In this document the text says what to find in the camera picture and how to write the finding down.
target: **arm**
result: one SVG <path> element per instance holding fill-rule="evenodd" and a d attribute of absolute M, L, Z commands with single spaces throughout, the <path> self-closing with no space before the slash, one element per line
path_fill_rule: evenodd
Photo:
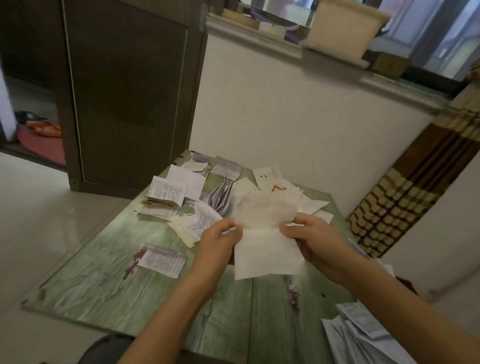
<path fill-rule="evenodd" d="M 215 291 L 233 246 L 242 237 L 241 229 L 222 234 L 234 225 L 235 220 L 228 218 L 205 230 L 188 275 L 152 316 L 118 364 L 176 362 L 193 320 Z"/>
<path fill-rule="evenodd" d="M 354 252 L 324 220 L 297 214 L 294 222 L 304 226 L 282 226 L 280 231 L 296 238 L 305 259 L 351 291 L 416 362 L 478 362 L 479 340 Z"/>

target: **plaid curtain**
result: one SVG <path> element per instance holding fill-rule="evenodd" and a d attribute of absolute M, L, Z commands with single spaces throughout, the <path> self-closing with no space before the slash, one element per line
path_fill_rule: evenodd
<path fill-rule="evenodd" d="M 360 247 L 382 256 L 435 205 L 479 149 L 480 83 L 471 83 L 350 214 Z"/>

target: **hand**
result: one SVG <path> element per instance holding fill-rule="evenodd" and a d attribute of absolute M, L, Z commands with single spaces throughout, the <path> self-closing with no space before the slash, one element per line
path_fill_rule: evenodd
<path fill-rule="evenodd" d="M 297 213 L 294 223 L 304 226 L 280 226 L 280 232 L 288 238 L 295 238 L 306 261 L 312 263 L 331 281 L 345 285 L 348 269 L 356 264 L 359 256 L 335 228 L 325 220 Z"/>
<path fill-rule="evenodd" d="M 235 227 L 234 218 L 225 218 L 204 231 L 189 277 L 213 292 L 222 277 L 233 254 L 233 247 L 243 235 L 241 228 L 223 234 Z"/>

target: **wooden table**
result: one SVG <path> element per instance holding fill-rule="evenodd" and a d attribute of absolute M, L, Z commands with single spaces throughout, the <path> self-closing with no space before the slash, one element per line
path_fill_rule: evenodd
<path fill-rule="evenodd" d="M 176 163 L 183 164 L 188 155 L 185 151 Z M 167 171 L 160 176 L 166 177 Z M 240 178 L 244 176 L 255 183 L 252 170 L 243 168 Z M 204 191 L 212 191 L 221 181 L 210 173 Z M 330 201 L 324 210 L 335 215 L 331 225 L 344 238 L 353 239 L 329 194 L 302 189 L 312 199 Z M 197 249 L 187 248 L 164 220 L 137 215 L 134 209 L 144 194 L 68 260 L 23 307 L 105 331 L 138 335 L 188 273 Z M 183 206 L 181 212 L 189 210 Z M 141 267 L 126 274 L 135 253 L 147 241 L 187 255 L 179 279 Z M 351 302 L 354 297 L 310 264 L 307 271 L 304 277 L 273 275 L 235 281 L 234 267 L 229 266 L 213 299 L 195 319 L 185 348 L 235 363 L 333 363 L 321 319 L 335 317 L 335 304 Z M 300 294 L 299 312 L 291 306 L 289 285 Z"/>

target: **orange shoe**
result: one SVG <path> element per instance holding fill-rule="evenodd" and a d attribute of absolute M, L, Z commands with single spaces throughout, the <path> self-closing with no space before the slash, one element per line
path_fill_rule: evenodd
<path fill-rule="evenodd" d="M 49 122 L 48 120 L 28 120 L 27 121 L 27 126 L 30 129 L 36 129 L 36 128 L 45 128 L 47 126 L 52 126 L 53 123 Z"/>
<path fill-rule="evenodd" d="M 61 130 L 59 125 L 50 125 L 45 128 L 35 128 L 35 131 L 43 136 L 50 136 L 52 138 L 61 138 Z"/>

